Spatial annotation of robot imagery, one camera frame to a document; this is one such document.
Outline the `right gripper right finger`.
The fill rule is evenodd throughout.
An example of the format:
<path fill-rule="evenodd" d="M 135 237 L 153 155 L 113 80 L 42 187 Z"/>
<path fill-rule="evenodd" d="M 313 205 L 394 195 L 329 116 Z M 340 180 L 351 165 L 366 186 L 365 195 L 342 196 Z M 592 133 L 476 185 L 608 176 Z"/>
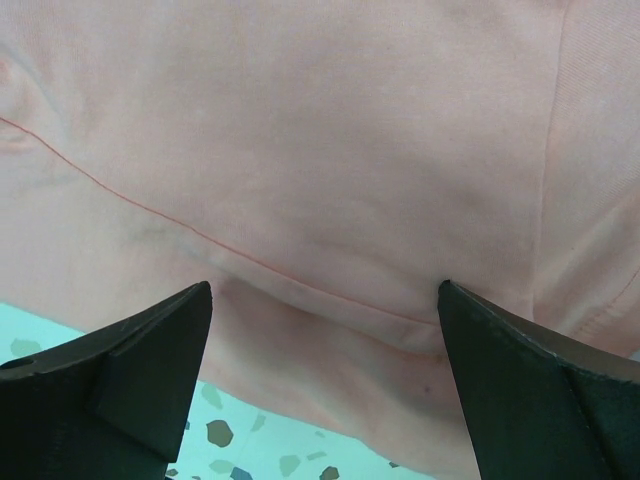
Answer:
<path fill-rule="evenodd" d="M 482 478 L 638 478 L 638 362 L 451 281 L 437 308 Z"/>

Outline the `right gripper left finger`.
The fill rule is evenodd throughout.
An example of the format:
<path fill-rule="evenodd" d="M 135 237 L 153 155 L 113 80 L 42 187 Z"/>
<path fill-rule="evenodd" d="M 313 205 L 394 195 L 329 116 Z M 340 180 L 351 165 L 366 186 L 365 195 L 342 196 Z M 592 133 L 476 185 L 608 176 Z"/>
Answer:
<path fill-rule="evenodd" d="M 212 318 L 206 282 L 1 366 L 4 479 L 163 479 Z"/>

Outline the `pink t shirt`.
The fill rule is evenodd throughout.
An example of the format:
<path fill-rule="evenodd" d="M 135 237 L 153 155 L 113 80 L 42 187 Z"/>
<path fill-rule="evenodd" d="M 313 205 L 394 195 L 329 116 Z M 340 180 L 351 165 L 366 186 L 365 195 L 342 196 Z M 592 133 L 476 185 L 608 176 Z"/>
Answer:
<path fill-rule="evenodd" d="M 208 281 L 204 380 L 475 479 L 445 280 L 638 350 L 637 2 L 2 3 L 4 302 Z"/>

